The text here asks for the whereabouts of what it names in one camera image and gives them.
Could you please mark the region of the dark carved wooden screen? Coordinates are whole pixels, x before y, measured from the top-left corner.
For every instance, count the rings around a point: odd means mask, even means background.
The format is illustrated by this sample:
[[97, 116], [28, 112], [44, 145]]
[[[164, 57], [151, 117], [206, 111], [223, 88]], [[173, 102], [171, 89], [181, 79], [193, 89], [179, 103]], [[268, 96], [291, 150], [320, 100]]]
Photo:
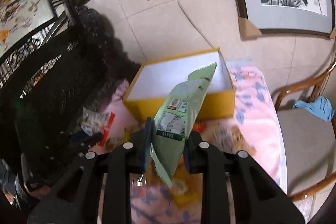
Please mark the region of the dark carved wooden screen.
[[75, 0], [50, 0], [56, 19], [1, 55], [1, 187], [39, 198], [75, 153], [83, 108], [98, 111], [139, 70], [106, 18]]

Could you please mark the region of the pink floral tablecloth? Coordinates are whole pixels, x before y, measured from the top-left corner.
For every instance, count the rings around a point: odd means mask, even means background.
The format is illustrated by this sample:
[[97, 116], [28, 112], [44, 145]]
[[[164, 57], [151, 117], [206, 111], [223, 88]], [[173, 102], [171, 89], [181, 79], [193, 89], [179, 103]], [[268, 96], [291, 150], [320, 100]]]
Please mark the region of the pink floral tablecloth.
[[[247, 148], [286, 192], [284, 142], [264, 75], [250, 61], [232, 61], [227, 65], [236, 89], [233, 117], [196, 122], [194, 129], [200, 132], [204, 141], [222, 150], [226, 150], [227, 145], [217, 137], [227, 131], [239, 133], [239, 143], [234, 151]], [[180, 160], [173, 179], [175, 186], [169, 189], [152, 164], [144, 175], [131, 176], [132, 223], [200, 223], [202, 174], [189, 174]]]

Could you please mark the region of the yellow cardboard box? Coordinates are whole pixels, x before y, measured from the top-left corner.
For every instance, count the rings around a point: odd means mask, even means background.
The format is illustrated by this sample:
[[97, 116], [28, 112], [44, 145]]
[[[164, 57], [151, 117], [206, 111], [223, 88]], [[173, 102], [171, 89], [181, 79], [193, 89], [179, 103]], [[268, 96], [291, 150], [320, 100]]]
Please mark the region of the yellow cardboard box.
[[231, 118], [235, 89], [220, 49], [205, 50], [141, 65], [123, 96], [134, 118], [155, 117], [167, 98], [177, 98], [173, 110], [186, 110], [187, 98], [204, 89], [198, 120]]

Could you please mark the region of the light green snack bag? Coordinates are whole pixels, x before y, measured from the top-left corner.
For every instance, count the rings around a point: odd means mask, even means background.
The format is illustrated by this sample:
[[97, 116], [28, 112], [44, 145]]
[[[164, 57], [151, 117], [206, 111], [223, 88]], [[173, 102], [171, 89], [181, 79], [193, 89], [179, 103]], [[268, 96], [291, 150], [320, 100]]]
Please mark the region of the light green snack bag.
[[217, 63], [213, 63], [190, 73], [185, 82], [171, 90], [154, 117], [150, 155], [157, 175], [168, 188], [173, 187], [172, 176], [216, 68]]

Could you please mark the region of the clear cracker bag red seal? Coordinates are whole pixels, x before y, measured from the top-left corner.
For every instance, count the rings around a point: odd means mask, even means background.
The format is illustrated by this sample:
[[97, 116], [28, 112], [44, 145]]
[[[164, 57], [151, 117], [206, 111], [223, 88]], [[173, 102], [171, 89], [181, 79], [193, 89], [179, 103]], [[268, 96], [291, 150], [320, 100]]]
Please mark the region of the clear cracker bag red seal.
[[114, 113], [96, 113], [83, 108], [81, 129], [89, 136], [101, 133], [102, 139], [99, 141], [98, 145], [103, 147], [108, 139], [114, 118]]

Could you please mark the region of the blue cloth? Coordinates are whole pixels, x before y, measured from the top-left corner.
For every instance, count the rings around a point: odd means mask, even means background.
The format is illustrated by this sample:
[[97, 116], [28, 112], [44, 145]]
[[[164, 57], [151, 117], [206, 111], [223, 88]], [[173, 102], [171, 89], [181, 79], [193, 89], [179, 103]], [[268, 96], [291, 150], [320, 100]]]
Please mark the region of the blue cloth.
[[293, 104], [293, 109], [305, 109], [325, 122], [331, 121], [335, 116], [331, 102], [323, 96], [319, 96], [314, 102], [297, 100]]

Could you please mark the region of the bird painting far left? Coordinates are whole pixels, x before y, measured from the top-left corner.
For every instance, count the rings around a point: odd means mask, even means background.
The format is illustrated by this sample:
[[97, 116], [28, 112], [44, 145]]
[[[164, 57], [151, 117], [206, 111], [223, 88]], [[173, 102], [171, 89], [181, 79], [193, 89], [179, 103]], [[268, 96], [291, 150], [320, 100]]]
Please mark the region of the bird painting far left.
[[50, 0], [1, 0], [1, 55], [54, 19]]

